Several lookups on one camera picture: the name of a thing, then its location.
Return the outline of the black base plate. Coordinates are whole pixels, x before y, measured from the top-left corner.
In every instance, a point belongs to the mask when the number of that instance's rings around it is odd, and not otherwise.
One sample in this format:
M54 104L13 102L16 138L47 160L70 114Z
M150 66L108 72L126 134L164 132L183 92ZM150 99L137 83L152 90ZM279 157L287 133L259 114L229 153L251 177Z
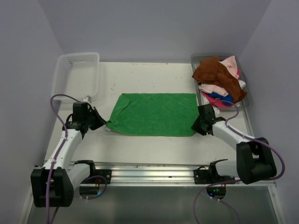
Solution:
M111 169L96 169L93 174L85 178L82 184L110 184L112 178Z
M209 170L206 169L193 170L193 179L195 184L212 184L224 181L224 178L212 177Z

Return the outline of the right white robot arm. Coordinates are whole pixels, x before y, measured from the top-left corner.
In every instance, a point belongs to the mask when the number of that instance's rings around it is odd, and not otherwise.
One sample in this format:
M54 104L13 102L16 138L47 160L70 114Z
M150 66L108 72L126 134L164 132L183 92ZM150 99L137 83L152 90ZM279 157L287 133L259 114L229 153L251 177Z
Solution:
M195 120L192 130L201 135L213 135L236 152L236 159L230 161L221 159L209 164L207 170L196 170L202 177L204 172L212 183L233 181L240 179L245 184L262 180L269 180L276 176L277 168L265 138L247 136L238 129L231 127L223 117L216 117L211 105L198 107L199 116Z

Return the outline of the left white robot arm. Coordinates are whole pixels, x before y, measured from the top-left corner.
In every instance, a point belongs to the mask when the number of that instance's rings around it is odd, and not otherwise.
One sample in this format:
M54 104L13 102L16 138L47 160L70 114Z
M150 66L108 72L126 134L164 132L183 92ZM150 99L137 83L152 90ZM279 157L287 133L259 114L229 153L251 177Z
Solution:
M69 207L74 191L81 183L109 183L106 175L96 169L92 160L76 161L69 168L71 159L88 130L96 130L105 124L106 121L96 108L88 102L73 104L72 114L62 128L62 136L53 154L42 167L34 168L31 173L36 207Z

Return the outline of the aluminium mounting rail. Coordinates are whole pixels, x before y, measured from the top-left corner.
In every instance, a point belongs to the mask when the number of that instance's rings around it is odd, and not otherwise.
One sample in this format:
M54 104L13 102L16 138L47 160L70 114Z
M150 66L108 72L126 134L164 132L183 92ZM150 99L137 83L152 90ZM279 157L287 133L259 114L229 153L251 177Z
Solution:
M91 161L80 161L70 164L67 168L35 167L30 175L31 184L46 187L49 181L52 185L78 185L96 169L111 169L111 186L125 187L164 187L164 186L193 186L193 170L208 169L207 167L187 165L158 165L158 164L96 164Z

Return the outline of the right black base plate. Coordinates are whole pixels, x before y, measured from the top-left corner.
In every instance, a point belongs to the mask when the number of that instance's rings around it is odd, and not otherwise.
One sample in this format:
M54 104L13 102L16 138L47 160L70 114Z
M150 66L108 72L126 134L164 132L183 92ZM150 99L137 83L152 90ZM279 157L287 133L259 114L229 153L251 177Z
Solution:
M212 184L224 181L224 178L212 177L209 170L206 169L193 170L193 179L195 184Z

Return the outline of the blue towel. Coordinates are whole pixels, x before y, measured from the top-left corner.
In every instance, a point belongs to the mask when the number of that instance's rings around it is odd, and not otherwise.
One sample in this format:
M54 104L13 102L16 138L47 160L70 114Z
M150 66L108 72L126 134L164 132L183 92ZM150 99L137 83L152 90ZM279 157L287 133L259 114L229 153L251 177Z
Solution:
M233 98L229 94L227 96L222 96L216 92L212 92L208 94L208 96L215 100L221 100L221 102L226 106L231 105L231 103L233 103Z

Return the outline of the light pink towel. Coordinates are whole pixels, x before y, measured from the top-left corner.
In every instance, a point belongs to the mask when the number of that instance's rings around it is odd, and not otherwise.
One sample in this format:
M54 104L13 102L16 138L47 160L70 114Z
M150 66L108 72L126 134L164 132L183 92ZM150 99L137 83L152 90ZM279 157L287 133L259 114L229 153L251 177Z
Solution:
M237 80L239 79L239 73L235 56L230 56L219 62L226 67L231 76L233 76ZM228 95L228 92L224 88L216 86L214 84L199 84L198 88L200 91L206 94L212 94L214 92L223 97L226 97Z

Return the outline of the grey plastic tray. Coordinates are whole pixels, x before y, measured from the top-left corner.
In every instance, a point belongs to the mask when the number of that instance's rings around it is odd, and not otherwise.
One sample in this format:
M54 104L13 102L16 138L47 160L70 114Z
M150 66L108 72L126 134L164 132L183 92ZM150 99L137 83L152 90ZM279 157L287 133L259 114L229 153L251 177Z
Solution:
M202 104L212 103L222 111L232 111L233 107L228 103L217 103L217 99L231 101L239 109L250 105L249 89L237 56L232 53L197 53L191 55L191 64L192 78Z

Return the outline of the magenta towel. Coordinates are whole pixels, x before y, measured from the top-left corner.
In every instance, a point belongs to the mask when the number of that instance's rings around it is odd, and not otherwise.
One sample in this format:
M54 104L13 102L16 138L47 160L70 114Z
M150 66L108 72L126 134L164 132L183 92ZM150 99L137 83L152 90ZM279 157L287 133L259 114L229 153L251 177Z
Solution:
M233 76L230 75L228 70L224 67L220 67L220 69L215 68L213 70L210 69L200 69L196 75L196 80L198 84L214 84L216 86L224 88L229 95L233 98L233 103L240 102L246 93L240 86L239 79L237 80ZM204 97L207 98L208 102L218 106L218 107L230 107L231 105L224 105L221 100L215 100L208 96L208 94L201 91Z

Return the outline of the green towel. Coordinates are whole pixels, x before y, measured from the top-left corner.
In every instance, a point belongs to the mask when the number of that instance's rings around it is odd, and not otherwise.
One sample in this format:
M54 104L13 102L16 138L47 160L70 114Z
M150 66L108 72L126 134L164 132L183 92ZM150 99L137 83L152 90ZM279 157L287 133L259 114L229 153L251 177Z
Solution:
M198 115L192 93L123 93L107 128L130 136L190 137Z

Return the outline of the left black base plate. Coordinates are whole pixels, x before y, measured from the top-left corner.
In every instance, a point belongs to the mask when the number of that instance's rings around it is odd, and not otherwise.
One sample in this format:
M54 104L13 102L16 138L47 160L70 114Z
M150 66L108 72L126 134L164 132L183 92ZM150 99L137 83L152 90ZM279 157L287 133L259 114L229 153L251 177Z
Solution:
M96 169L93 174L85 178L82 184L110 184L112 178L111 169Z

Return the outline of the white plastic basket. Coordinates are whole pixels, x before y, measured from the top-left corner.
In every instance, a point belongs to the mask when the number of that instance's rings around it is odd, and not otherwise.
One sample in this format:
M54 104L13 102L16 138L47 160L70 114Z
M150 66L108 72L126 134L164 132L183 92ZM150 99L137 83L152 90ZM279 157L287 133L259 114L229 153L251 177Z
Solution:
M100 56L96 52L61 55L57 59L51 96L62 103L85 97L93 98L99 90Z

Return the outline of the brown towel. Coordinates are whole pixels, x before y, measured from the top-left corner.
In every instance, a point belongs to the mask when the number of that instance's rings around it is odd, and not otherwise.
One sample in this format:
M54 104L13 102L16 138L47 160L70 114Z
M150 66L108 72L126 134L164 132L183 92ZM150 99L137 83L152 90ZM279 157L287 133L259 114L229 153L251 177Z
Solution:
M200 91L205 94L216 93L220 97L231 96L233 103L242 101L247 92L242 89L245 84L239 80L235 56L220 60L219 56L200 62L192 75Z

